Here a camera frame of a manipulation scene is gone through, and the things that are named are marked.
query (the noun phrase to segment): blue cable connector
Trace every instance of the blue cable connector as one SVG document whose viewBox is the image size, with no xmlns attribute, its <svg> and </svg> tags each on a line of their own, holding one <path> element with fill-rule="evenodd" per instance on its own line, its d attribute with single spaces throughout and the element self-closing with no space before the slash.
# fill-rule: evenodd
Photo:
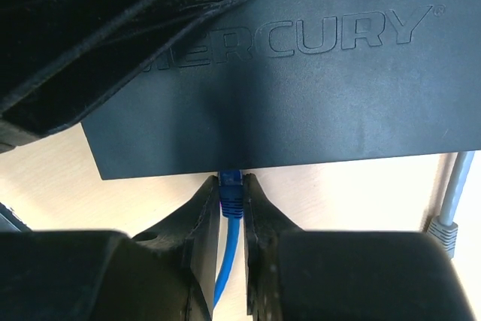
<svg viewBox="0 0 481 321">
<path fill-rule="evenodd" d="M 227 242 L 225 244 L 224 259 L 217 276 L 214 290 L 213 306 L 216 307 L 220 296 L 227 284 L 228 277 L 234 264 L 235 250 L 239 239 L 239 229 L 244 208 L 243 200 L 243 176 L 242 171 L 219 172 L 219 194 L 222 215 L 228 218 Z"/>
</svg>

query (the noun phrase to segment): gray cable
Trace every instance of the gray cable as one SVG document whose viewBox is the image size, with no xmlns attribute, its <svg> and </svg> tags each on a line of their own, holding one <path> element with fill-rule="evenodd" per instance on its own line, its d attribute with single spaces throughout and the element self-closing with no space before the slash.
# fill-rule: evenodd
<svg viewBox="0 0 481 321">
<path fill-rule="evenodd" d="M 473 157 L 474 151 L 460 152 L 456 157 L 439 215 L 439 222 L 442 225 L 450 226 L 454 221 L 454 215 L 458 208 L 459 199 L 461 198 Z"/>
</svg>

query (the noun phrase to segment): table surface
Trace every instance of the table surface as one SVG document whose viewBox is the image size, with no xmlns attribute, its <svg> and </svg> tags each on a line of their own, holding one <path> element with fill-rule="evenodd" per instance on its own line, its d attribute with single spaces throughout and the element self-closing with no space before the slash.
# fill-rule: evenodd
<svg viewBox="0 0 481 321">
<path fill-rule="evenodd" d="M 305 229 L 419 231 L 440 206 L 454 156 L 299 165 L 252 170 L 267 196 Z M 188 201 L 208 174 L 103 181 L 82 128 L 0 155 L 0 202 L 34 230 L 143 231 Z M 481 319 L 481 157 L 476 156 L 456 214 L 454 259 Z M 218 265 L 225 248 L 221 222 Z M 245 320 L 244 243 L 215 319 Z"/>
</svg>

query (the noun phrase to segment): registered trademark symbol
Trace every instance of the registered trademark symbol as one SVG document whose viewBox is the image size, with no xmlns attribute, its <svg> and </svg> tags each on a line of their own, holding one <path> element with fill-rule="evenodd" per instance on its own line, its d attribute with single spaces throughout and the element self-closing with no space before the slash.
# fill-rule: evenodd
<svg viewBox="0 0 481 321">
<path fill-rule="evenodd" d="M 435 17 L 441 17 L 446 12 L 445 5 L 435 5 L 433 9 L 433 14 Z"/>
</svg>

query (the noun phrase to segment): mercury logo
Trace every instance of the mercury logo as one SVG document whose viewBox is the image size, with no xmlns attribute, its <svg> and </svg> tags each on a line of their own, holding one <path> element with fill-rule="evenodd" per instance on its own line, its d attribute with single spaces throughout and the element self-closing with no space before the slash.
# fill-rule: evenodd
<svg viewBox="0 0 481 321">
<path fill-rule="evenodd" d="M 246 27 L 215 29 L 204 34 L 194 47 L 183 51 L 182 55 L 175 48 L 170 49 L 144 71 L 153 68 L 165 70 L 173 66 L 185 68 L 230 61 L 246 62 L 257 57 L 283 58 L 296 53 L 319 55 L 335 47 L 355 49 L 360 41 L 366 42 L 369 47 L 380 47 L 383 45 L 380 36 L 386 30 L 386 21 L 392 24 L 396 32 L 395 43 L 406 44 L 411 42 L 414 30 L 432 8 L 431 5 L 416 8 L 407 17 L 398 16 L 394 10 L 325 17 L 319 20 L 319 24 L 322 24 L 322 41 L 317 45 L 307 44 L 303 20 L 266 23 L 256 30 Z M 283 34 L 290 32 L 291 37 L 278 37 L 274 41 L 276 33 L 282 31 Z"/>
</svg>

